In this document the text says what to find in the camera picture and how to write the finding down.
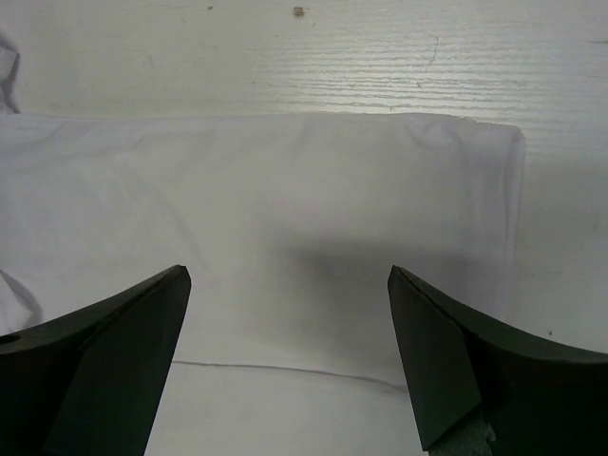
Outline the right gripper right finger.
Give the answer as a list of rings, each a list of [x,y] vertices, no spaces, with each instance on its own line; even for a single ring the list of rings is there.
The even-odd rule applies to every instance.
[[[607,357],[524,332],[401,267],[390,311],[430,455],[603,455]]]

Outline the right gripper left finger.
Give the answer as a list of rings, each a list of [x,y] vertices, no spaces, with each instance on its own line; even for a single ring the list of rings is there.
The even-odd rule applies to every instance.
[[[175,265],[2,336],[2,454],[143,455],[190,292]]]

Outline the white t shirt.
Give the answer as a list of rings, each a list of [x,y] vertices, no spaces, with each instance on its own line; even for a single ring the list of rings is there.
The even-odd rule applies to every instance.
[[[514,126],[430,115],[95,121],[1,110],[1,330],[192,278],[150,455],[417,455],[399,265],[508,304]]]

